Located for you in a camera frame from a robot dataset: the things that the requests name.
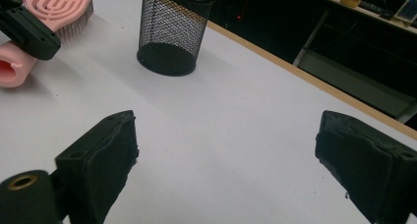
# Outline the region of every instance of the pink foam object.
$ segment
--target pink foam object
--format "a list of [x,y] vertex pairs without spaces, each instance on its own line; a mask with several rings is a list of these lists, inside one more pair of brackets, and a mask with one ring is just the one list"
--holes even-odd
[[[26,8],[57,31],[76,21],[91,0],[25,0]],[[0,86],[16,87],[27,78],[36,58],[21,50],[13,41],[0,45]]]

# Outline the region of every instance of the pink brush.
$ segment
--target pink brush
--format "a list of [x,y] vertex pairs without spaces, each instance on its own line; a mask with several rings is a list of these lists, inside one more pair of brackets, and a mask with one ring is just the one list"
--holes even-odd
[[[93,13],[92,0],[25,0],[26,8],[61,39],[79,34]],[[0,45],[0,86],[22,84],[36,59],[13,41]]]

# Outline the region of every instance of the mesh wastebasket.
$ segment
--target mesh wastebasket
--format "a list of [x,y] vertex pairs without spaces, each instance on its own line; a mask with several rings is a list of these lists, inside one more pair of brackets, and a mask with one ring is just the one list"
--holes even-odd
[[166,76],[191,74],[212,4],[213,0],[143,0],[139,62]]

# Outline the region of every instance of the metal mesh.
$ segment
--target metal mesh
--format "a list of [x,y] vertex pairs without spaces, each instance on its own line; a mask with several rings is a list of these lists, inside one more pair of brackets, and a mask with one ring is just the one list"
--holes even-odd
[[209,9],[210,4],[195,1],[144,0],[140,48],[166,43],[183,48],[197,59],[208,18],[200,14],[208,14]]

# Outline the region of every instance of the white table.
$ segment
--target white table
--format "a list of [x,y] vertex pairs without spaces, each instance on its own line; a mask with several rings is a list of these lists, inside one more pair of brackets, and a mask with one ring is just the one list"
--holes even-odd
[[94,0],[82,36],[0,89],[1,181],[52,172],[98,121],[132,109],[141,154],[105,223],[367,223],[315,157],[323,111],[417,149],[415,131],[213,24],[193,74],[155,74],[136,59],[141,4]]

